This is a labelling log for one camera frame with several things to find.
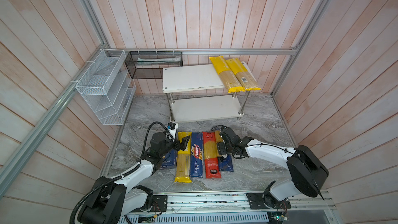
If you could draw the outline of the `yellow barcode spaghetti bag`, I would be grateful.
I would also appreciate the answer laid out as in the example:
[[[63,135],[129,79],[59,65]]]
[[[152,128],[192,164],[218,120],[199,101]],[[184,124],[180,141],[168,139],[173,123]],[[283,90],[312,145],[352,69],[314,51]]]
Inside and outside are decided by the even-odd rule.
[[[245,91],[261,90],[250,71],[246,69],[246,67],[238,58],[228,59],[226,63]]]

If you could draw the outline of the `yellow clear spaghetti bag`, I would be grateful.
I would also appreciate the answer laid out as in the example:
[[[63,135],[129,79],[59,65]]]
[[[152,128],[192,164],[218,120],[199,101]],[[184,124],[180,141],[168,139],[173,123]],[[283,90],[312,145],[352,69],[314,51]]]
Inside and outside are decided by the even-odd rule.
[[[209,57],[209,59],[225,88],[228,90],[228,93],[245,91],[223,56]]]

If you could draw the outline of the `blue yellow spaghetti bag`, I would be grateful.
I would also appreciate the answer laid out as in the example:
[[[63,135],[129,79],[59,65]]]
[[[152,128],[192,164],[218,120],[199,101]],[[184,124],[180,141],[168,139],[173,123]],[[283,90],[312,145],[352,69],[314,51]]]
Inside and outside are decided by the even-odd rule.
[[[215,131],[219,171],[234,172],[232,157],[226,153],[226,146],[220,136],[220,130]]]

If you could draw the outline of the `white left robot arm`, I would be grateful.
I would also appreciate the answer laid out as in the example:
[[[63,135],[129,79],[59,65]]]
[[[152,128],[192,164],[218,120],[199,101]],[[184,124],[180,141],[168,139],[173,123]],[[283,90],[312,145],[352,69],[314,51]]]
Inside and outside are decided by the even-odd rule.
[[[153,134],[150,147],[135,166],[112,178],[97,179],[72,210],[69,223],[77,220],[81,224],[116,224],[123,215],[150,204],[153,191],[139,183],[160,168],[171,150],[186,150],[190,140],[190,135],[178,140],[174,130]]]

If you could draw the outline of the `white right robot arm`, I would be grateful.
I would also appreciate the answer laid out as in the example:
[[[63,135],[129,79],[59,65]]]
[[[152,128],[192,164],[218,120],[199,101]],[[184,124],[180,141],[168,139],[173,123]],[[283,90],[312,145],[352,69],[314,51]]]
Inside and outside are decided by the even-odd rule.
[[[315,198],[321,196],[321,188],[329,176],[328,169],[305,145],[279,147],[251,137],[242,139],[229,127],[222,126],[222,143],[217,146],[221,155],[237,155],[241,158],[257,158],[287,169],[290,178],[277,183],[272,181],[263,193],[247,193],[251,209],[289,208],[289,197],[303,194]]]

